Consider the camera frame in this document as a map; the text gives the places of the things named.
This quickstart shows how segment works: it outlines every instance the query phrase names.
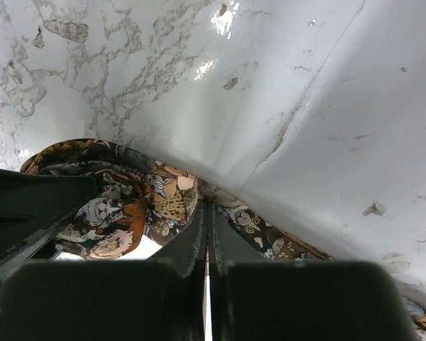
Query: cloth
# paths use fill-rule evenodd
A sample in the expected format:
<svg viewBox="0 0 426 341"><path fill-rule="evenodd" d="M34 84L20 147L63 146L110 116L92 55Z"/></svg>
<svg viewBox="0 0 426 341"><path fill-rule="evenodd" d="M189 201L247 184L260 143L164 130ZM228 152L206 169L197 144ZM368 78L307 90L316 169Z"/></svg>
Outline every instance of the cloth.
<svg viewBox="0 0 426 341"><path fill-rule="evenodd" d="M63 141L32 156L21 172L92 176L100 194L79 209L55 240L55 248L87 260L117 259L145 235L166 245L190 221L199 200L217 204L256 251L273 260L335 260L333 256L268 224L235 197L182 170L108 141ZM420 340L426 309L404 298Z"/></svg>

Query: dark green plastic piece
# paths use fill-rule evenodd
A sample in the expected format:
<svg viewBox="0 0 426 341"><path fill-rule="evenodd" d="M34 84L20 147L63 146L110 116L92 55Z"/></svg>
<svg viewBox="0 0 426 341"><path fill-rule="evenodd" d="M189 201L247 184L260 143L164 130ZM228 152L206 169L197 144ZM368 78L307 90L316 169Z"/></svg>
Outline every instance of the dark green plastic piece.
<svg viewBox="0 0 426 341"><path fill-rule="evenodd" d="M97 194L93 178L0 170L0 280L51 240Z"/></svg>

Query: animal print fabric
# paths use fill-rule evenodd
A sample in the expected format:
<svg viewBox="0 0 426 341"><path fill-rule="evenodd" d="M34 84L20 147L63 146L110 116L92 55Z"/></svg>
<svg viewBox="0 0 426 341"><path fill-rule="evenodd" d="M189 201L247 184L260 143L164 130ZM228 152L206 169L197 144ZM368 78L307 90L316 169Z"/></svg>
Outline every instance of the animal print fabric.
<svg viewBox="0 0 426 341"><path fill-rule="evenodd" d="M146 235L167 244L190 220L199 200L217 204L256 251L272 260L334 260L334 257L268 224L228 193L108 141L63 141L32 156L21 172L92 176L100 194L79 209L61 231L55 248L87 260L117 259L133 251ZM420 340L426 340L426 309L404 298Z"/></svg>

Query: black plastic part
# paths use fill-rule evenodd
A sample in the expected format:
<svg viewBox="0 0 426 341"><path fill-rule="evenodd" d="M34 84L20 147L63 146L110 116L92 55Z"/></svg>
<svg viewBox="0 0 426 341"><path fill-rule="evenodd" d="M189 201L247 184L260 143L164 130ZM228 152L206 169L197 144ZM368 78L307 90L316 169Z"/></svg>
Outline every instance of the black plastic part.
<svg viewBox="0 0 426 341"><path fill-rule="evenodd" d="M268 261L201 204L146 261L23 266L0 289L0 340L202 341L207 242L215 341L417 339L379 266Z"/></svg>
<svg viewBox="0 0 426 341"><path fill-rule="evenodd" d="M1 287L0 340L203 341L203 214L145 261L28 262Z"/></svg>
<svg viewBox="0 0 426 341"><path fill-rule="evenodd" d="M0 280L98 194L93 178L0 170Z"/></svg>
<svg viewBox="0 0 426 341"><path fill-rule="evenodd" d="M364 262L230 264L220 340L416 341L390 276Z"/></svg>

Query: cartoon animal pattern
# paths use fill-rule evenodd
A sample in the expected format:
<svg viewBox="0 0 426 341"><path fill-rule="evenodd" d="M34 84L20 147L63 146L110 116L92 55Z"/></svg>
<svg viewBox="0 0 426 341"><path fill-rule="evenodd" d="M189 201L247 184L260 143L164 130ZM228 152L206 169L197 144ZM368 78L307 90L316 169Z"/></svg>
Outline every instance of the cartoon animal pattern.
<svg viewBox="0 0 426 341"><path fill-rule="evenodd" d="M117 259L134 250L143 235L159 245L187 224L198 200L215 203L229 225L256 251L274 260L334 260L334 257L276 229L230 194L125 146L95 139L53 144L29 158L21 172L85 175L100 189L55 242L60 251L87 260ZM420 340L426 340L426 309L405 298Z"/></svg>

